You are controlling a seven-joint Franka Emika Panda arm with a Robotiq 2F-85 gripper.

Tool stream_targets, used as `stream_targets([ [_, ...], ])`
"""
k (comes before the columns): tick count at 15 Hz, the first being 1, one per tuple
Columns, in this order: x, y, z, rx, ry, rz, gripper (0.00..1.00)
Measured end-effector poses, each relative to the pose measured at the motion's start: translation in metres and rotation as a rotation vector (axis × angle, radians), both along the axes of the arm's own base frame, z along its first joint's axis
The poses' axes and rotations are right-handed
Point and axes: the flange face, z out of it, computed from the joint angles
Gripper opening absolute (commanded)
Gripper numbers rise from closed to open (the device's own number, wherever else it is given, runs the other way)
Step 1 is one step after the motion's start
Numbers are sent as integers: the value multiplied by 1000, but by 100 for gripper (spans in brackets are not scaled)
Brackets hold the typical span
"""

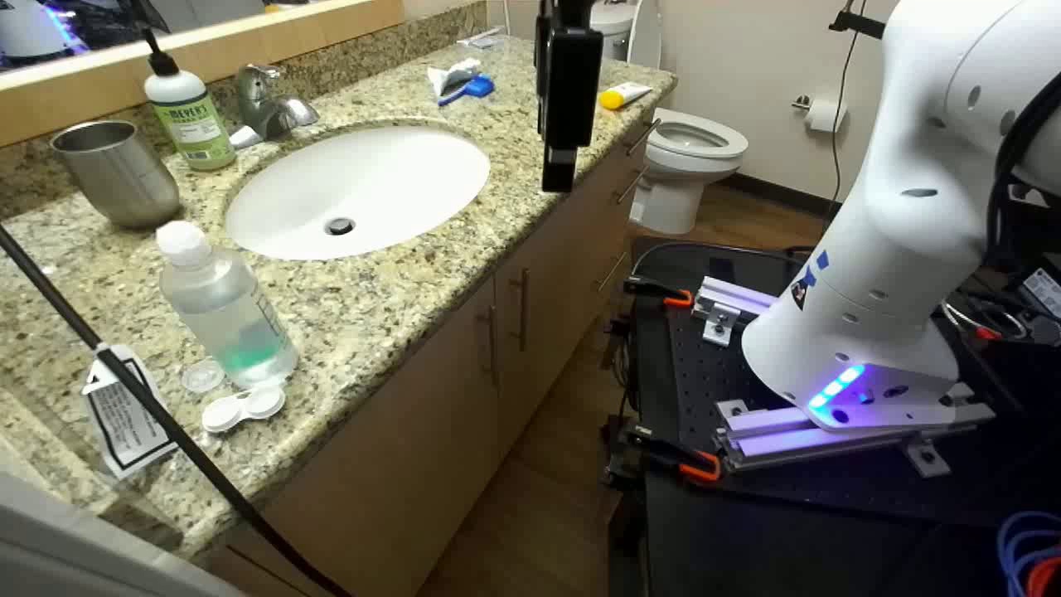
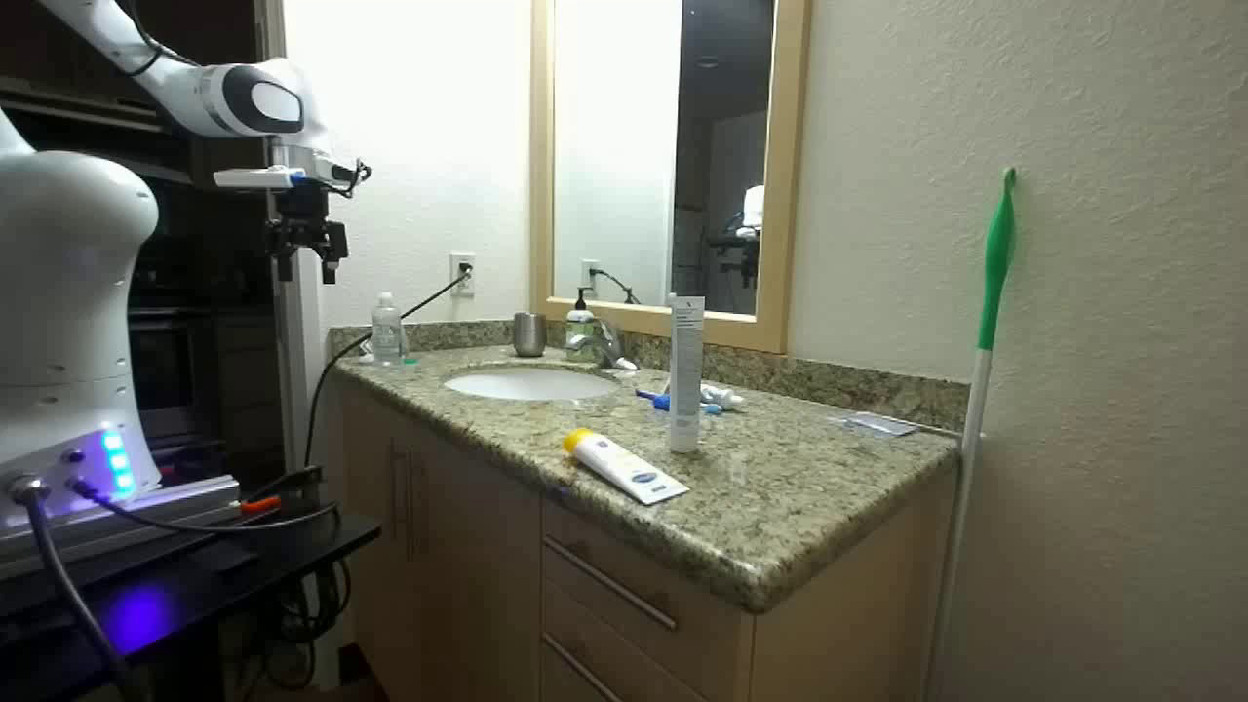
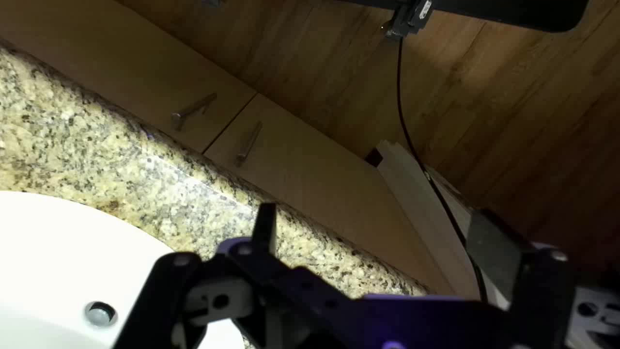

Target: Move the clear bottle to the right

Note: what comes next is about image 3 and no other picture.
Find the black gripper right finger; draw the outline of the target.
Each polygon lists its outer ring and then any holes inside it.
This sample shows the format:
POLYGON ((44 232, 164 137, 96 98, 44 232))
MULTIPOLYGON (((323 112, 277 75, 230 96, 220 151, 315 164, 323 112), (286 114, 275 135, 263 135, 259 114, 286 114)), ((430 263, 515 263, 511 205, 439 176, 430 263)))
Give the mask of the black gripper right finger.
POLYGON ((492 211, 470 215, 466 252, 505 300, 513 294, 521 255, 528 250, 530 242, 492 211))

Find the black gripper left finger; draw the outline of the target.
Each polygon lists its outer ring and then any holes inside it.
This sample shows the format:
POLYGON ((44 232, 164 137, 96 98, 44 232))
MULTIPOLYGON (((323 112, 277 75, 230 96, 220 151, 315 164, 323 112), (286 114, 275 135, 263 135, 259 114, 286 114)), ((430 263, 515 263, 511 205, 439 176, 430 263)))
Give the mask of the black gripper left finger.
POLYGON ((251 246, 263 253, 275 250, 277 236, 277 205, 263 201, 257 205, 253 228, 251 228, 251 246))

